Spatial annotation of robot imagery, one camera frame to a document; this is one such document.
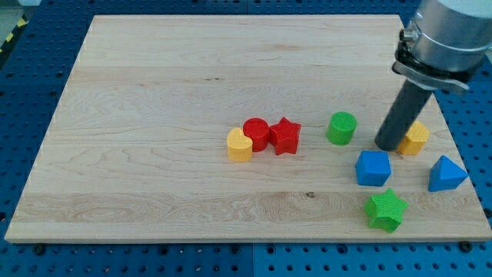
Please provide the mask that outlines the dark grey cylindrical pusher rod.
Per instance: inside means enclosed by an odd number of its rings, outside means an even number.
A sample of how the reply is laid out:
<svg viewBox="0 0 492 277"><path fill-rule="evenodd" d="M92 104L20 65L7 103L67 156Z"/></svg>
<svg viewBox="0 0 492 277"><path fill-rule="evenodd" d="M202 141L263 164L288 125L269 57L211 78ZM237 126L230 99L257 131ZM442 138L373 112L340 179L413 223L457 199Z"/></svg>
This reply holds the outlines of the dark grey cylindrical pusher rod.
<svg viewBox="0 0 492 277"><path fill-rule="evenodd" d="M432 89L407 79L376 134L376 146L387 152L396 150L432 94Z"/></svg>

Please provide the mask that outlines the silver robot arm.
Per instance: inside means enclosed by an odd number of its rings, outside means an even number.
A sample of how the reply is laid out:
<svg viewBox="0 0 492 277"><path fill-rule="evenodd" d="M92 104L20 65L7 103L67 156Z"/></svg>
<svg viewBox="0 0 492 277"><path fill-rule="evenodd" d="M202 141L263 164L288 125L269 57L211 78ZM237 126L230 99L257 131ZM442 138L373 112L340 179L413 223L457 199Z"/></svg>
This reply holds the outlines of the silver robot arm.
<svg viewBox="0 0 492 277"><path fill-rule="evenodd" d="M437 90L463 95L491 50L490 0L424 0L405 28L392 65L405 81L375 143L394 151Z"/></svg>

